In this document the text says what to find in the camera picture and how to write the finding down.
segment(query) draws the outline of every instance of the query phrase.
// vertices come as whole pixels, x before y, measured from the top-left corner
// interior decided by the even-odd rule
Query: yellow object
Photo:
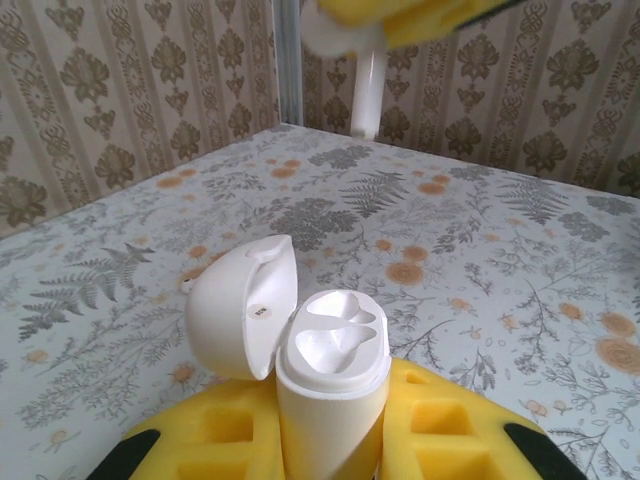
[[[389,49],[436,40],[513,0],[318,0],[347,27],[382,22]]]
[[[393,359],[380,480],[538,480],[505,433],[534,423],[411,362]],[[275,375],[228,380],[144,421],[158,430],[131,480],[285,480]],[[363,472],[354,471],[353,478]]]
[[[520,415],[431,373],[394,359],[380,480],[539,480],[505,433]]]
[[[285,480],[275,374],[228,380],[131,430],[160,438],[131,480]]]

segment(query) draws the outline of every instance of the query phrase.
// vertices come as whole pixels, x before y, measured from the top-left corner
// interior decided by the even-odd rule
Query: open case lid
[[[193,284],[185,317],[191,349],[217,374],[264,380],[297,300],[290,236],[240,245]]]

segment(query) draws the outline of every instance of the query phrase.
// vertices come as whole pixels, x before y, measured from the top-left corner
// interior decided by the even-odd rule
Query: damask wallpaper
[[[278,122],[271,2],[0,2],[0,238]]]
[[[306,125],[348,133],[355,62],[304,53]],[[529,0],[390,52],[379,141],[640,197],[640,0]]]

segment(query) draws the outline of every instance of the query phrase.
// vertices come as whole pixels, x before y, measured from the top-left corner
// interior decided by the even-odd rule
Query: small label sticker
[[[271,309],[266,305],[252,305],[249,307],[249,316],[254,320],[264,320],[271,316]]]

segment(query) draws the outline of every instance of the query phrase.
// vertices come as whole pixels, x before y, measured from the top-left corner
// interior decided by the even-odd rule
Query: white plastic component
[[[189,292],[191,291],[191,287],[193,287],[193,280],[191,280],[190,278],[186,278],[182,282],[182,285],[180,285],[180,291],[182,293],[189,294]]]
[[[380,129],[387,68],[387,46],[381,24],[347,28],[337,24],[308,0],[300,15],[300,31],[307,48],[323,58],[356,53],[356,82],[351,135],[374,140]]]
[[[300,12],[300,36],[305,46],[323,58],[338,58],[368,50],[382,38],[380,25],[349,28],[324,13],[316,0],[307,0]]]
[[[355,465],[373,477],[390,368],[387,318],[371,297],[333,290],[302,305],[276,360],[290,479],[353,478]]]
[[[191,282],[187,336],[217,374],[263,380],[274,363],[290,480],[372,478],[389,391],[387,317],[371,297],[329,290],[298,311],[291,237],[242,245]]]
[[[278,375],[324,394],[366,388],[389,356],[386,323],[382,307],[363,293],[318,293],[294,318]]]
[[[291,237],[241,245],[192,283],[186,324],[196,358],[219,375],[264,380],[298,300]]]

